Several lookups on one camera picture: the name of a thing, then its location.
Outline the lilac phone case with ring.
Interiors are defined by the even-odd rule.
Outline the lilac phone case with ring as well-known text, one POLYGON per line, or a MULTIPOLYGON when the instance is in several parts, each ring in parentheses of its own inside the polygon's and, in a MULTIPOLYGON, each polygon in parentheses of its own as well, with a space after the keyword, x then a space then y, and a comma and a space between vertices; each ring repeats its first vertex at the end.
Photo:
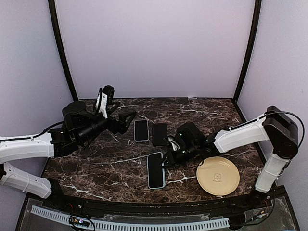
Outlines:
POLYGON ((147 120, 134 121, 134 141, 147 142, 149 140, 149 126, 147 120))

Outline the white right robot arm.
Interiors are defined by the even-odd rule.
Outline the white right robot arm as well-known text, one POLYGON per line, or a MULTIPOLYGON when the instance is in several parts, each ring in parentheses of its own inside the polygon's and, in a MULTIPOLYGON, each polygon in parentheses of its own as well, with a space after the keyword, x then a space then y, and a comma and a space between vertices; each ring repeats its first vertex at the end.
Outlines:
POLYGON ((264 194, 298 154, 304 140, 290 116, 299 119, 293 113, 270 106, 255 119, 207 136, 193 122, 184 123, 176 130, 175 136, 167 137, 171 150, 163 155, 160 167, 174 168, 197 156, 218 156, 242 146, 269 141, 272 145, 270 157, 256 180, 254 191, 245 199, 245 204, 255 209, 263 203, 264 194))

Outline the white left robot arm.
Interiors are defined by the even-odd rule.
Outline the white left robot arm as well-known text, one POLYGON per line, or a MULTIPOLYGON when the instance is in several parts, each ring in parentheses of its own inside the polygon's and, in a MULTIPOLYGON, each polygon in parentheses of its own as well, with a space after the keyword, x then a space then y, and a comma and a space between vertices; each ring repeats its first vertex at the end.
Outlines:
POLYGON ((35 157, 59 158, 72 154, 89 144, 103 131, 113 134, 127 132, 136 112, 111 114, 115 109, 92 114, 83 101, 70 103, 62 110, 64 120, 60 128, 49 126, 40 134, 28 137, 2 138, 0 140, 0 183, 31 193, 49 202, 58 210, 68 206, 68 199, 57 180, 40 178, 15 168, 10 161, 35 157))

